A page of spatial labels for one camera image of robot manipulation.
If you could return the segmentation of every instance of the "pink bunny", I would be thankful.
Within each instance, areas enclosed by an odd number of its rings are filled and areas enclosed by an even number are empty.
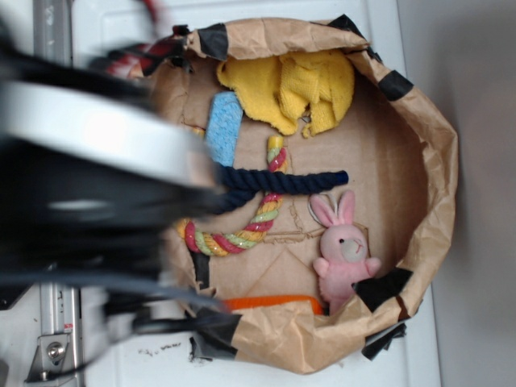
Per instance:
[[[309,208],[315,220],[328,227],[321,236],[322,258],[314,261],[314,269],[319,275],[322,298],[330,304],[330,314],[333,314],[355,293],[352,284],[374,277],[381,261],[378,258],[367,259],[367,241],[362,231],[353,226],[353,191],[344,193],[335,210],[322,195],[312,195]]]

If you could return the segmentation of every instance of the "white wall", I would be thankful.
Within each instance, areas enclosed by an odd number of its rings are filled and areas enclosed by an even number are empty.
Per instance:
[[[16,47],[33,52],[32,0],[0,0],[0,17],[6,21]]]
[[[398,9],[408,77],[460,136],[454,244],[433,288],[443,387],[514,385],[516,2]]]

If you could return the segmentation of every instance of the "striped rope ring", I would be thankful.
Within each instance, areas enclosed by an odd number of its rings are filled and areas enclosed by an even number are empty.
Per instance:
[[[267,162],[270,172],[286,172],[287,152],[283,148],[283,137],[273,135],[268,138]],[[249,224],[233,234],[209,234],[199,231],[190,219],[182,219],[177,224],[177,231],[192,252],[201,252],[207,256],[227,256],[244,252],[264,240],[271,229],[274,219],[279,214],[282,195],[266,193]]]

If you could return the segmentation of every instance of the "yellow towel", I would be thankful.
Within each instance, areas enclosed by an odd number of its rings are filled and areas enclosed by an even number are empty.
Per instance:
[[[352,103],[355,73],[340,50],[290,52],[255,60],[229,58],[218,80],[233,89],[251,119],[265,121],[283,135],[298,129],[307,111],[305,137],[339,125]]]

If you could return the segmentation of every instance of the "paper bag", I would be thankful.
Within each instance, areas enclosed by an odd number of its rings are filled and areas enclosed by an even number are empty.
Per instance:
[[[357,284],[357,295],[337,314],[314,315],[309,302],[238,310],[231,326],[202,332],[197,352],[297,373],[316,372],[364,347],[364,354],[373,357],[372,343],[402,333],[399,324],[417,312],[450,247],[456,133],[419,89],[381,63],[346,16],[327,25],[240,20],[171,39],[183,40],[188,66],[163,63],[152,75],[154,97],[160,113],[184,127],[206,128],[212,97],[226,90],[218,83],[216,67],[230,56],[244,60],[342,50],[356,70],[351,108],[334,129],[309,139],[301,130],[285,137],[287,172],[346,170],[349,183],[332,192],[339,197],[345,189],[355,191],[355,219],[368,231],[371,255],[383,263],[376,278]],[[269,124],[244,116],[235,167],[266,169],[265,144],[276,133]],[[198,227],[239,230],[261,197],[231,213],[197,220]],[[320,256],[324,228],[310,216],[307,199],[285,195],[264,242],[240,254],[193,256],[171,228],[166,243],[178,283],[220,299],[306,294],[323,302],[312,263]]]

